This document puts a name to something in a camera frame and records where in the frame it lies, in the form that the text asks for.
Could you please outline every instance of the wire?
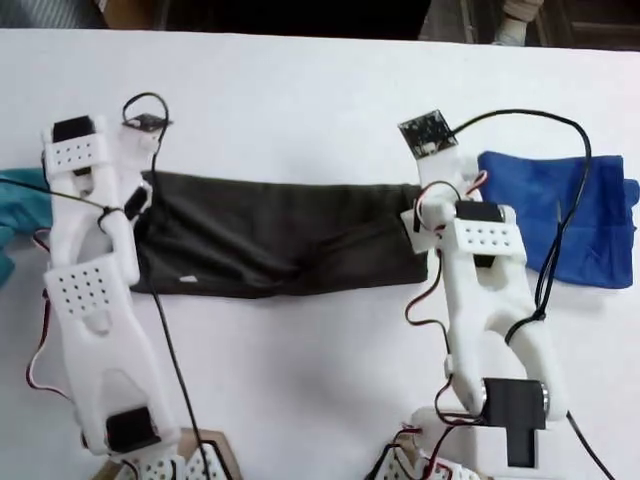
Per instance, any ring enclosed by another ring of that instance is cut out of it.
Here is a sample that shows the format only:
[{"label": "wire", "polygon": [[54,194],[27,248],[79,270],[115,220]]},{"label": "wire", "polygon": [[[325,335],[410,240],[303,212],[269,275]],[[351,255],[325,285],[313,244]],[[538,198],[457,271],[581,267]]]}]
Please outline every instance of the wire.
[{"label": "wire", "polygon": [[480,170],[478,172],[478,176],[476,177],[476,179],[473,181],[473,183],[469,186],[469,188],[465,192],[465,195],[467,197],[471,195],[478,188],[480,188],[482,185],[487,183],[487,180],[489,180],[489,172],[487,172],[486,170]]},{"label": "wire", "polygon": [[43,233],[47,233],[49,231],[50,231],[49,228],[39,228],[35,232],[33,232],[33,235],[31,235],[31,241],[39,249],[44,250],[47,253],[50,253],[51,250],[49,249],[49,245],[47,245],[47,243],[40,238],[40,235],[43,234]]},{"label": "wire", "polygon": [[[164,140],[164,136],[167,133],[167,128],[169,127],[169,122],[170,122],[169,106],[167,105],[167,102],[164,100],[164,98],[162,98],[157,93],[154,93],[154,92],[139,93],[138,95],[134,95],[129,100],[127,100],[124,106],[122,107],[122,121],[125,124],[129,122],[129,119],[127,118],[127,110],[129,109],[129,107],[131,107],[131,105],[133,105],[138,100],[145,97],[155,98],[158,102],[160,102],[164,110],[164,123],[162,125],[162,129],[160,130],[160,135],[158,136],[158,148],[156,148],[156,151],[153,153],[153,157],[151,159],[151,177],[153,180],[154,198],[158,200],[157,203],[160,203],[163,210],[165,210],[166,204],[162,196],[160,182],[158,181],[156,164],[158,160],[158,154],[160,153],[160,149],[162,148],[162,141]],[[150,210],[154,210],[156,208],[157,203],[152,202]],[[167,341],[167,347],[169,349],[169,355],[171,356],[171,362],[173,363],[173,368],[176,372],[176,377],[178,378],[180,389],[182,390],[182,396],[184,397],[185,404],[187,405],[187,411],[189,412],[189,419],[191,421],[191,428],[193,429],[193,434],[196,438],[196,442],[198,443],[198,449],[200,450],[200,455],[202,455],[202,462],[204,464],[204,471],[206,474],[206,478],[208,480],[211,480],[212,477],[211,477],[211,472],[209,470],[209,463],[206,461],[207,456],[204,451],[202,438],[200,437],[200,430],[198,429],[196,417],[195,417],[195,414],[193,413],[193,407],[191,406],[191,398],[189,397],[189,391],[187,389],[187,385],[182,376],[182,370],[180,369],[180,364],[178,363],[178,358],[176,356],[176,352],[173,347],[173,340],[171,339],[171,333],[169,331],[169,325],[167,324],[167,318],[164,312],[164,307],[162,306],[160,296],[158,295],[158,292],[156,291],[155,287],[153,286],[153,282],[151,281],[151,265],[148,259],[146,258],[146,255],[144,253],[144,248],[140,249],[140,260],[141,260],[141,266],[142,265],[145,266],[144,268],[145,271],[144,271],[144,275],[142,275],[142,278],[147,284],[149,292],[151,292],[151,295],[153,296],[153,301],[155,302],[156,307],[158,309],[158,315],[160,316],[160,322],[162,323],[162,330],[164,332],[164,336]]]},{"label": "wire", "polygon": [[438,418],[440,419],[440,421],[445,425],[449,425],[449,426],[481,425],[483,423],[483,419],[481,416],[476,417],[467,413],[442,412],[440,410],[440,406],[439,406],[440,397],[444,394],[444,392],[446,392],[451,387],[452,382],[453,382],[453,375],[449,375],[449,377],[447,378],[447,383],[445,383],[444,386],[440,390],[438,390],[438,393],[436,394],[436,398],[433,402],[436,415],[438,415]]},{"label": "wire", "polygon": [[184,397],[184,402],[187,405],[187,411],[189,412],[189,419],[191,421],[191,428],[193,429],[193,434],[196,438],[196,442],[198,443],[198,449],[200,450],[200,455],[202,455],[202,463],[204,464],[204,470],[206,474],[207,480],[211,480],[211,472],[209,470],[209,462],[207,462],[207,455],[204,451],[204,447],[202,444],[202,438],[200,437],[200,430],[198,429],[198,424],[196,422],[195,414],[193,413],[193,407],[191,406],[191,398],[189,397],[189,391],[187,390],[187,385],[184,381],[184,377],[182,376],[182,370],[180,369],[180,364],[178,363],[178,358],[176,356],[175,349],[173,347],[173,340],[171,339],[171,332],[169,331],[169,325],[167,324],[167,317],[164,312],[164,307],[162,306],[162,302],[160,301],[160,295],[156,291],[153,286],[153,282],[151,281],[151,272],[150,272],[150,263],[148,258],[146,257],[144,251],[140,251],[141,255],[141,264],[144,265],[144,275],[141,275],[141,278],[147,284],[147,288],[151,295],[153,296],[153,301],[156,304],[156,308],[158,309],[158,315],[160,316],[160,322],[162,324],[162,330],[164,332],[165,340],[167,341],[167,347],[169,349],[169,355],[171,356],[171,362],[173,363],[173,369],[176,372],[176,377],[178,378],[178,383],[180,384],[180,389],[182,390],[182,396]]},{"label": "wire", "polygon": [[76,200],[78,202],[86,203],[87,205],[93,205],[96,208],[101,208],[102,210],[111,209],[112,207],[107,207],[105,205],[101,205],[96,202],[92,202],[91,200],[87,200],[86,198],[77,197],[75,195],[69,195],[68,193],[62,192],[54,192],[53,190],[49,190],[48,188],[41,187],[39,185],[32,185],[30,183],[19,182],[17,180],[12,180],[9,178],[0,178],[0,183],[6,183],[8,185],[15,185],[16,187],[26,188],[28,190],[35,190],[36,192],[46,193],[48,195],[54,195],[56,197],[67,198],[69,200]]},{"label": "wire", "polygon": [[584,130],[584,128],[582,128],[582,126],[579,123],[571,119],[561,117],[560,115],[555,115],[553,113],[545,112],[542,110],[528,110],[528,109],[520,109],[520,108],[494,110],[492,112],[487,112],[485,114],[474,117],[471,120],[468,120],[467,122],[463,123],[459,127],[454,128],[451,131],[450,136],[453,137],[457,135],[458,133],[462,132],[463,130],[470,127],[471,125],[480,122],[481,120],[491,118],[491,117],[497,117],[499,115],[531,115],[535,117],[548,118],[548,119],[563,123],[565,125],[568,125],[570,127],[573,127],[580,135],[580,138],[584,143],[584,151],[585,151],[584,169],[582,172],[582,176],[580,178],[578,189],[576,191],[576,194],[573,200],[573,204],[567,211],[567,214],[565,215],[564,219],[559,220],[556,236],[551,246],[549,247],[549,252],[547,253],[547,257],[538,275],[538,281],[536,283],[536,292],[535,292],[536,310],[530,317],[520,320],[519,322],[516,322],[514,325],[511,326],[511,328],[505,335],[505,342],[509,344],[514,334],[520,328],[522,328],[528,323],[544,320],[546,317],[546,308],[549,302],[549,298],[551,296],[551,288],[553,287],[553,281],[555,279],[555,271],[558,266],[558,260],[560,258],[560,246],[562,244],[562,237],[569,225],[569,222],[571,222],[571,220],[573,219],[578,209],[578,205],[580,204],[582,194],[584,193],[585,185],[587,183],[587,178],[589,176],[589,171],[591,169],[592,152],[591,152],[591,141],[589,140],[589,136],[587,135],[587,132]]},{"label": "wire", "polygon": [[64,393],[59,388],[53,387],[50,385],[40,385],[38,382],[36,382],[33,376],[33,371],[35,369],[36,362],[38,361],[38,357],[40,357],[40,353],[42,353],[42,351],[44,350],[44,346],[47,341],[47,336],[49,334],[49,325],[51,321],[51,301],[49,300],[49,296],[47,295],[46,290],[42,292],[42,295],[44,297],[44,314],[42,318],[42,333],[40,334],[40,341],[38,342],[38,347],[36,348],[36,351],[34,352],[33,356],[31,357],[31,360],[29,361],[29,364],[27,365],[27,369],[25,371],[25,379],[27,381],[27,385],[29,385],[29,387],[32,388],[33,390],[52,392],[57,395],[60,395],[65,400],[69,400],[70,402],[72,402],[71,397],[69,397],[69,395]]},{"label": "wire", "polygon": [[140,473],[138,472],[138,468],[131,463],[128,460],[122,460],[122,464],[126,465],[127,467],[129,467],[129,469],[133,472],[133,478],[135,478],[135,480],[139,480],[140,479]]},{"label": "wire", "polygon": [[146,97],[156,99],[158,102],[160,102],[160,105],[162,105],[162,109],[164,110],[164,123],[162,125],[162,129],[160,130],[160,134],[158,135],[158,148],[156,148],[156,151],[153,153],[153,156],[151,157],[151,177],[153,180],[154,197],[156,198],[156,200],[158,200],[158,203],[161,204],[163,212],[166,214],[166,203],[162,195],[160,182],[158,181],[158,174],[156,172],[156,163],[158,161],[158,154],[160,153],[160,149],[162,148],[162,141],[164,140],[164,136],[167,133],[167,129],[169,128],[169,123],[170,123],[169,105],[167,105],[167,102],[165,101],[165,99],[162,98],[157,93],[154,93],[154,92],[139,93],[138,95],[134,95],[129,100],[127,100],[124,106],[122,107],[122,121],[125,124],[128,124],[129,118],[127,118],[127,110],[138,100]]},{"label": "wire", "polygon": [[607,470],[607,467],[604,466],[602,461],[600,461],[596,453],[593,451],[593,449],[591,448],[591,445],[589,445],[589,442],[587,442],[587,439],[584,438],[582,431],[578,427],[578,424],[576,423],[570,411],[567,411],[567,420],[569,420],[569,425],[571,425],[571,428],[573,428],[573,431],[576,432],[576,436],[578,437],[578,440],[580,440],[580,443],[582,444],[584,449],[587,451],[591,459],[598,466],[598,468],[600,468],[604,476],[607,477],[609,480],[615,480],[614,476],[611,475],[611,472]]},{"label": "wire", "polygon": [[442,277],[442,254],[440,253],[440,251],[438,251],[437,255],[440,261],[438,263],[438,273],[436,275],[436,279],[427,290],[422,292],[420,295],[415,297],[413,300],[411,300],[407,304],[407,306],[404,309],[404,318],[413,327],[421,327],[423,325],[438,325],[440,327],[440,330],[442,330],[442,337],[444,338],[445,348],[447,350],[447,355],[449,355],[451,353],[451,346],[449,345],[447,328],[444,326],[444,323],[442,323],[440,320],[436,320],[432,318],[425,319],[425,320],[411,320],[411,310],[413,309],[413,307],[415,307],[418,303],[420,303],[429,295],[431,295],[436,290],[436,288],[438,288],[438,285],[440,284],[440,279]]},{"label": "wire", "polygon": [[425,466],[424,473],[422,474],[422,480],[429,480],[429,477],[433,474],[433,471],[438,464],[438,452],[442,448],[442,444],[447,436],[453,431],[454,428],[459,427],[460,425],[449,425],[445,430],[436,446],[433,447],[433,451],[431,452],[431,457],[429,458],[429,463]]},{"label": "wire", "polygon": [[429,189],[431,189],[432,187],[435,187],[436,185],[445,185],[449,187],[451,190],[454,191],[458,200],[462,200],[462,195],[460,195],[460,192],[458,192],[458,189],[449,182],[446,182],[444,180],[436,180],[434,182],[431,182],[425,185],[422,188],[422,190],[420,190],[420,193],[418,194],[418,197],[413,204],[413,218],[414,219],[417,218],[420,221],[420,224],[425,228],[425,230],[430,230],[430,229],[427,227],[427,225],[424,222],[424,219],[422,218],[422,201],[424,200],[424,196],[429,191]]}]

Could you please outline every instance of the perforated plate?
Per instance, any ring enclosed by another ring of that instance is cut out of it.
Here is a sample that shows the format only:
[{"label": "perforated plate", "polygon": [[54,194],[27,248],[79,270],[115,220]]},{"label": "perforated plate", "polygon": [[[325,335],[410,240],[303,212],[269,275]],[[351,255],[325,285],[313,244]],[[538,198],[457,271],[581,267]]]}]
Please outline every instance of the perforated plate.
[{"label": "perforated plate", "polygon": [[105,141],[100,133],[46,145],[49,175],[78,170],[105,161]]},{"label": "perforated plate", "polygon": [[[215,449],[212,445],[204,443],[202,445],[204,448],[204,453],[207,457],[207,462],[209,464],[209,473],[211,474],[211,479],[215,480],[231,480],[227,477],[222,469],[222,464],[220,463],[220,459],[216,454]],[[185,479],[186,480],[208,480],[204,473],[204,466],[202,463],[202,455],[200,454],[200,449],[197,449],[193,454],[189,463],[187,463],[187,467],[185,469]]]},{"label": "perforated plate", "polygon": [[138,469],[139,478],[130,467],[124,465],[114,480],[172,480],[173,466],[183,461],[177,455],[154,460],[152,463],[141,463],[140,460],[134,459],[131,463]]},{"label": "perforated plate", "polygon": [[113,255],[56,268],[45,274],[49,298],[58,317],[86,317],[116,302],[113,285],[123,283]]},{"label": "perforated plate", "polygon": [[460,250],[479,255],[525,255],[520,229],[516,224],[453,221],[456,242]]},{"label": "perforated plate", "polygon": [[[418,471],[416,471],[416,469],[413,468],[413,466],[409,462],[409,459],[401,449],[396,448],[395,454],[393,449],[391,449],[387,452],[387,455],[385,456],[384,462],[382,463],[382,466],[380,467],[375,480],[413,480],[415,478],[420,478],[422,470],[424,469],[424,462],[420,462],[418,466]],[[435,472],[431,474],[429,479],[453,480],[451,478],[451,470],[441,466],[440,464],[436,465]]]}]

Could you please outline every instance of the blue fabric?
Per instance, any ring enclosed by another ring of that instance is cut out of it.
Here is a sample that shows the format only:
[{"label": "blue fabric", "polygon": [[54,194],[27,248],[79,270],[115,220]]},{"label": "blue fabric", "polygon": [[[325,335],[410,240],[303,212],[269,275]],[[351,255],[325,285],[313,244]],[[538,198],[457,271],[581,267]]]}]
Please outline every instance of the blue fabric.
[{"label": "blue fabric", "polygon": [[[527,251],[527,266],[539,271],[562,216],[571,207],[584,158],[527,160],[496,152],[478,158],[489,180],[485,200],[511,205]],[[626,180],[620,156],[594,157],[578,210],[565,232],[556,278],[578,285],[625,288],[633,284],[636,180]]]},{"label": "blue fabric", "polygon": [[[47,188],[41,168],[0,171],[0,178]],[[16,233],[31,235],[51,227],[51,199],[46,193],[0,183],[0,287],[13,272],[14,264],[4,247]]]}]

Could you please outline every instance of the black electronic component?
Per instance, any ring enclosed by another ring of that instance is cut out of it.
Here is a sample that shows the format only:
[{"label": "black electronic component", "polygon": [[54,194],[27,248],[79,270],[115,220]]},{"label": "black electronic component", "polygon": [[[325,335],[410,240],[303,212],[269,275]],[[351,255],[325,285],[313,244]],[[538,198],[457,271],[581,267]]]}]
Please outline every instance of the black electronic component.
[{"label": "black electronic component", "polygon": [[535,431],[546,428],[544,394],[537,380],[485,378],[484,424],[507,431],[510,467],[535,468]]},{"label": "black electronic component", "polygon": [[53,125],[53,143],[64,142],[72,138],[85,137],[96,133],[96,127],[91,118],[84,117],[71,118]]},{"label": "black electronic component", "polygon": [[147,407],[107,418],[107,442],[117,453],[129,453],[160,442]]},{"label": "black electronic component", "polygon": [[140,214],[148,198],[149,192],[146,188],[136,188],[136,191],[133,192],[133,195],[131,195],[124,206],[124,214],[127,216],[127,220],[131,220]]},{"label": "black electronic component", "polygon": [[162,130],[165,126],[166,119],[158,117],[151,113],[142,113],[137,117],[127,118],[122,124],[126,127],[140,130],[141,132],[153,133]]},{"label": "black electronic component", "polygon": [[[492,202],[460,200],[456,202],[456,217],[462,220],[504,223],[500,207]],[[477,268],[491,268],[495,258],[493,255],[474,255],[473,262]]]},{"label": "black electronic component", "polygon": [[403,122],[398,128],[416,160],[458,144],[440,110]]}]

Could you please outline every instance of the black cable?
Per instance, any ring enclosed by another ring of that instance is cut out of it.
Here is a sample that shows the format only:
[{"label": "black cable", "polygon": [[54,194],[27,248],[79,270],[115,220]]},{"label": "black cable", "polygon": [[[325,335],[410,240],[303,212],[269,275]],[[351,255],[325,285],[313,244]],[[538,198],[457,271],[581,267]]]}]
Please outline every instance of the black cable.
[{"label": "black cable", "polygon": [[211,480],[211,472],[209,470],[209,463],[207,462],[207,456],[204,451],[204,447],[202,444],[202,438],[200,437],[200,430],[198,429],[198,424],[196,422],[195,414],[193,413],[193,407],[191,406],[191,398],[189,397],[189,391],[187,390],[187,385],[184,381],[184,377],[182,376],[182,370],[180,369],[180,364],[178,363],[178,358],[176,356],[175,349],[173,348],[173,340],[171,339],[171,332],[169,332],[169,325],[167,324],[167,317],[164,313],[164,307],[162,306],[162,302],[160,301],[160,296],[156,291],[153,283],[151,282],[151,272],[150,272],[150,263],[145,255],[143,249],[140,249],[140,261],[141,266],[143,266],[144,273],[141,272],[141,279],[147,284],[147,288],[153,297],[153,301],[156,304],[156,308],[158,310],[158,315],[160,316],[160,322],[162,324],[162,330],[164,332],[165,340],[167,341],[167,347],[169,349],[169,355],[171,356],[171,363],[173,363],[173,369],[176,372],[176,377],[178,378],[178,383],[180,384],[180,390],[182,390],[182,396],[184,397],[184,402],[187,405],[187,411],[189,412],[189,420],[191,421],[191,428],[193,429],[193,434],[196,437],[196,442],[198,444],[198,449],[200,450],[200,455],[202,455],[202,462],[204,463],[204,471],[206,474],[206,478]]},{"label": "black cable", "polygon": [[[154,93],[154,92],[142,92],[142,93],[139,93],[137,95],[134,95],[133,97],[131,97],[129,100],[126,101],[126,103],[122,107],[122,121],[125,124],[128,123],[129,119],[127,118],[127,109],[131,105],[136,103],[138,100],[140,100],[142,98],[145,98],[145,97],[155,98],[158,102],[160,102],[160,104],[162,105],[162,108],[164,110],[164,123],[162,125],[162,129],[160,130],[160,135],[158,136],[158,148],[156,148],[156,151],[153,153],[153,157],[151,158],[151,177],[153,179],[154,199],[156,201],[152,202],[151,207],[150,207],[150,210],[154,210],[155,208],[157,208],[157,204],[159,203],[160,207],[164,211],[165,202],[164,202],[164,197],[162,196],[162,190],[161,190],[161,187],[160,187],[160,182],[158,181],[158,176],[157,176],[157,172],[156,172],[156,163],[157,163],[157,160],[158,160],[158,154],[160,153],[160,149],[162,148],[162,141],[164,139],[165,134],[167,133],[167,128],[169,127],[169,122],[170,122],[169,106],[167,105],[167,102],[164,100],[164,98],[162,98],[157,93]],[[178,363],[178,358],[177,358],[175,350],[173,348],[173,340],[171,339],[171,333],[169,332],[169,326],[167,324],[167,319],[166,319],[166,315],[164,313],[164,308],[162,306],[162,302],[160,301],[160,296],[158,295],[158,292],[155,290],[155,287],[153,286],[153,283],[151,282],[150,262],[148,261],[148,259],[146,258],[146,255],[142,251],[142,250],[144,250],[144,248],[140,248],[140,247],[142,247],[142,245],[137,245],[137,247],[140,249],[141,265],[144,264],[146,266],[146,268],[144,268],[145,272],[141,276],[144,278],[144,281],[147,284],[147,287],[149,288],[149,291],[151,292],[151,295],[153,296],[153,301],[155,302],[156,307],[158,309],[158,315],[160,316],[160,321],[162,323],[162,330],[164,332],[164,336],[165,336],[165,339],[167,341],[167,347],[169,348],[169,355],[171,356],[171,362],[173,363],[173,368],[174,368],[174,370],[176,372],[176,377],[178,378],[178,383],[180,384],[180,389],[182,390],[182,396],[184,397],[185,404],[187,405],[187,411],[189,412],[189,419],[191,421],[191,428],[193,429],[193,434],[196,437],[196,442],[198,443],[198,449],[200,450],[200,455],[202,455],[202,462],[204,463],[205,474],[206,474],[207,479],[211,480],[211,472],[209,470],[209,464],[207,462],[207,456],[206,456],[206,453],[204,451],[202,438],[200,437],[200,430],[198,429],[198,425],[197,425],[197,422],[196,422],[195,414],[193,413],[193,407],[191,406],[191,398],[189,397],[189,391],[187,390],[187,385],[186,385],[186,383],[184,381],[184,378],[182,376],[182,370],[180,369],[180,365]]]},{"label": "black cable", "polygon": [[138,473],[138,469],[136,468],[136,466],[131,463],[128,460],[122,460],[122,464],[126,465],[127,467],[129,467],[131,469],[131,471],[133,472],[133,476],[135,478],[135,480],[139,480],[140,479],[140,473]]},{"label": "black cable", "polygon": [[560,115],[555,115],[553,113],[544,112],[542,110],[528,110],[521,108],[511,108],[505,110],[494,110],[492,112],[487,112],[483,115],[479,115],[477,117],[472,118],[471,120],[463,123],[457,128],[454,128],[451,131],[451,136],[455,136],[458,133],[462,132],[467,127],[484,120],[486,118],[497,117],[499,115],[531,115],[535,117],[543,117],[551,120],[555,120],[557,122],[563,123],[565,125],[569,125],[573,127],[584,143],[584,151],[585,151],[585,164],[582,172],[582,177],[580,178],[580,183],[578,185],[578,189],[576,191],[573,204],[569,208],[564,219],[560,219],[558,223],[558,230],[556,232],[556,236],[549,247],[549,252],[547,253],[547,257],[540,269],[540,273],[538,275],[538,281],[536,282],[536,292],[535,292],[535,301],[536,301],[536,311],[528,318],[520,320],[511,326],[507,334],[505,335],[505,342],[507,344],[510,343],[511,339],[515,335],[515,333],[525,326],[528,323],[534,321],[544,320],[546,316],[546,309],[549,303],[549,298],[551,296],[551,288],[553,287],[553,281],[555,279],[555,271],[558,266],[558,261],[560,258],[560,246],[562,244],[562,237],[569,226],[569,222],[573,219],[578,205],[580,203],[580,199],[582,198],[582,194],[584,193],[585,185],[587,183],[587,178],[589,176],[589,171],[591,169],[591,141],[589,140],[589,136],[587,132],[582,128],[582,126],[568,118],[561,117]]},{"label": "black cable", "polygon": [[164,197],[162,196],[162,189],[160,187],[160,182],[158,181],[158,174],[156,173],[156,163],[158,160],[158,154],[160,153],[160,149],[162,148],[162,141],[164,140],[164,136],[167,133],[167,128],[169,128],[169,123],[170,123],[169,106],[167,105],[167,102],[164,100],[164,98],[162,98],[157,93],[142,92],[142,93],[139,93],[138,95],[134,95],[133,97],[131,97],[129,100],[126,101],[126,103],[122,107],[122,121],[125,124],[129,122],[129,118],[127,118],[127,110],[131,105],[133,105],[138,100],[145,97],[155,98],[158,102],[160,102],[164,110],[164,123],[162,125],[162,129],[160,130],[160,134],[158,135],[158,148],[156,148],[156,151],[153,153],[153,156],[151,157],[151,178],[153,179],[154,197],[156,198],[158,203],[161,204],[163,208],[163,212],[166,213]]},{"label": "black cable", "polygon": [[589,445],[589,442],[587,442],[587,439],[584,438],[584,435],[582,434],[582,431],[578,427],[578,424],[576,423],[575,419],[573,418],[573,415],[571,415],[570,411],[567,411],[567,420],[569,420],[569,425],[571,425],[571,428],[573,428],[573,431],[576,432],[576,436],[578,437],[578,440],[580,440],[580,443],[582,444],[584,449],[587,451],[587,453],[589,454],[591,459],[598,466],[598,468],[600,468],[602,473],[604,473],[604,476],[607,477],[609,480],[615,480],[614,476],[611,475],[611,472],[609,472],[609,470],[607,470],[607,467],[604,466],[602,461],[600,461],[600,459],[598,458],[596,453],[593,451],[593,449],[591,448],[591,445]]},{"label": "black cable", "polygon": [[102,210],[105,210],[105,209],[117,210],[117,208],[107,207],[105,205],[92,202],[91,200],[87,200],[86,198],[76,197],[75,195],[69,195],[68,193],[54,192],[53,190],[49,190],[48,188],[44,188],[39,185],[32,185],[30,183],[19,182],[18,180],[11,180],[9,178],[0,178],[0,183],[15,185],[16,187],[22,187],[28,190],[34,190],[36,192],[46,193],[47,195],[55,195],[56,197],[67,198],[69,200],[76,200],[78,202],[86,203],[87,205],[92,205],[96,208],[101,208]]}]

